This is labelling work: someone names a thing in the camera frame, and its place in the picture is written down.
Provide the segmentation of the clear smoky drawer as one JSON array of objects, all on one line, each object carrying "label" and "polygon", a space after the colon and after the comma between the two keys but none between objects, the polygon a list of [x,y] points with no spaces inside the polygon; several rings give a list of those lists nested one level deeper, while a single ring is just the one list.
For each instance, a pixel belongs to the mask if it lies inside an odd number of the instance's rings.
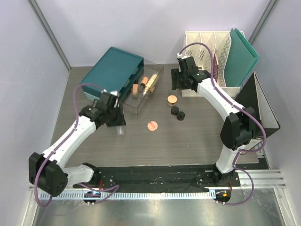
[{"label": "clear smoky drawer", "polygon": [[154,93],[157,83],[164,72],[164,66],[144,60],[144,67],[137,79],[122,100],[123,109],[138,114],[144,104]]}]

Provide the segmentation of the clear blue label bottle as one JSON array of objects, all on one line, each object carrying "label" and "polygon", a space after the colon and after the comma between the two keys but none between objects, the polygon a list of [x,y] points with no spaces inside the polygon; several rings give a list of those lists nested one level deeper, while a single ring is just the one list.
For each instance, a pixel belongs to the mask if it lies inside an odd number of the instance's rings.
[{"label": "clear blue label bottle", "polygon": [[118,135],[124,135],[124,127],[120,126],[120,127],[117,127],[117,132],[118,132]]}]

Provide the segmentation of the cream gold pump bottle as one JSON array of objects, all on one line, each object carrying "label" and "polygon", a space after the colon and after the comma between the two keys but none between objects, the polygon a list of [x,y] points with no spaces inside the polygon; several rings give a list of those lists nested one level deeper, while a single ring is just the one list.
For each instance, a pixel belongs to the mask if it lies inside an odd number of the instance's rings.
[{"label": "cream gold pump bottle", "polygon": [[158,74],[153,74],[153,75],[149,78],[149,80],[148,80],[148,82],[147,82],[147,84],[146,84],[146,86],[145,86],[144,91],[141,92],[141,96],[142,96],[142,97],[146,96],[147,93],[151,92],[151,90],[153,89],[153,86],[154,86],[155,83],[156,83],[157,77],[158,77]]}]

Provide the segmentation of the small beige concealer tube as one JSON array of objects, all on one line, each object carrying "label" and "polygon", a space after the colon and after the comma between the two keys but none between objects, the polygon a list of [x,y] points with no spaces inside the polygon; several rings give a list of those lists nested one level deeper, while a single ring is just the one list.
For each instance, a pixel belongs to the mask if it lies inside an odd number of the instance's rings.
[{"label": "small beige concealer tube", "polygon": [[140,87],[139,87],[139,91],[140,91],[140,93],[144,91],[144,89],[145,89],[145,86],[146,86],[146,84],[147,84],[148,80],[149,80],[149,78],[148,78],[148,77],[146,77],[146,76],[143,76],[143,78],[142,78],[142,80],[141,80],[141,82],[140,82]]}]

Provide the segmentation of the peach foundation bottle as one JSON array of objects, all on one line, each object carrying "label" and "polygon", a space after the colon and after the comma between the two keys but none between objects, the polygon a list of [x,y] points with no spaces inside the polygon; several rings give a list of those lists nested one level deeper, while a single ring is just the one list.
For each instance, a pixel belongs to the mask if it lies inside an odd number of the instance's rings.
[{"label": "peach foundation bottle", "polygon": [[136,98],[139,95],[139,85],[137,83],[132,85],[132,97]]}]

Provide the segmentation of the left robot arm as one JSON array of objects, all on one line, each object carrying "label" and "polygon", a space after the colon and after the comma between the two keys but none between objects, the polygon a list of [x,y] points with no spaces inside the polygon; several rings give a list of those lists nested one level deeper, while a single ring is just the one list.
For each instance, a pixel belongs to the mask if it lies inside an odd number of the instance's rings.
[{"label": "left robot arm", "polygon": [[67,186],[78,183],[97,187],[100,182],[97,167],[89,163],[70,168],[65,165],[81,143],[102,125],[126,125],[117,91],[103,91],[99,99],[79,112],[75,122],[53,145],[29,157],[30,183],[53,197],[60,195]]}]

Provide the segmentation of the teal drawer organizer box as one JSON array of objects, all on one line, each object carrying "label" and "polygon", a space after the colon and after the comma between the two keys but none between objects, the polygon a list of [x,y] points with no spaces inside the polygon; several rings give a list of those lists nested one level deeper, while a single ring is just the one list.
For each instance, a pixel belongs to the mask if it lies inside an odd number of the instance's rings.
[{"label": "teal drawer organizer box", "polygon": [[93,84],[82,87],[87,99],[91,101],[100,97],[99,88],[108,92],[118,91],[119,99],[122,100],[143,68],[142,56],[110,47],[80,83]]}]

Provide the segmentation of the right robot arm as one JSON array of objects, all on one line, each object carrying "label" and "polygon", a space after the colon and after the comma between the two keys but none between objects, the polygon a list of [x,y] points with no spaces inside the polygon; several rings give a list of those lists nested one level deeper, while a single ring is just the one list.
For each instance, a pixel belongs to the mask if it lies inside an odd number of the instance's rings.
[{"label": "right robot arm", "polygon": [[235,172],[233,163],[239,152],[255,137],[256,111],[243,107],[219,87],[211,74],[199,70],[192,56],[177,55],[178,69],[171,70],[172,89],[190,89],[203,96],[220,114],[223,127],[220,138],[223,144],[219,159],[214,164],[212,179],[218,186],[225,185]]}]

